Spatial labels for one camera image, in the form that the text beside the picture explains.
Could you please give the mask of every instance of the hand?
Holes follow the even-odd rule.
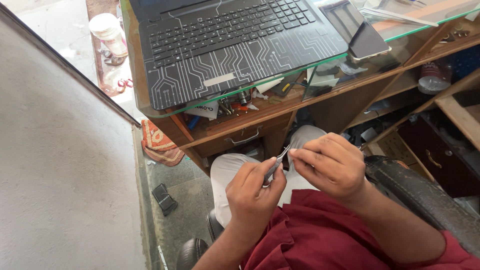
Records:
[[[363,154],[342,136],[321,136],[290,150],[290,157],[301,176],[345,206],[367,196]]]
[[[262,163],[244,163],[225,189],[232,212],[227,228],[238,233],[240,240],[250,247],[262,236],[287,185],[283,165],[280,164],[270,185],[262,187],[265,174],[275,162],[273,157]]]

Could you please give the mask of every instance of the laptop keyboard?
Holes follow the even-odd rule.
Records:
[[[155,29],[155,67],[315,22],[300,0],[271,0],[173,29]]]

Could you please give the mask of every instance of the slipper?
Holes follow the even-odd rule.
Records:
[[[112,66],[119,66],[123,64],[124,61],[125,61],[125,57],[112,56],[112,58],[110,59],[104,59],[103,63],[107,65],[112,65]]]

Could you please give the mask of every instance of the orange towel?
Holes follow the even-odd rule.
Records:
[[[142,120],[142,128],[142,148],[149,157],[170,167],[181,161],[185,153],[150,120]]]

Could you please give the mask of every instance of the cabinet door handle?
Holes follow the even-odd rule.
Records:
[[[238,142],[234,142],[232,140],[232,138],[226,138],[225,141],[228,142],[232,142],[233,145],[237,146],[237,145],[242,145],[242,144],[246,144],[248,142],[250,142],[251,140],[255,139],[258,137],[258,135],[260,134],[260,130],[262,129],[263,126],[258,126],[257,127],[257,134],[253,135],[252,137],[248,138],[248,139],[244,139],[244,140],[241,140],[241,141],[238,141]]]
[[[430,160],[431,163],[435,164],[435,166],[437,166],[438,168],[442,168],[442,166],[440,164],[438,164],[437,162],[435,162],[432,157],[430,156],[430,151],[428,150],[425,150],[425,153],[427,153],[427,156],[428,156],[428,159]]]

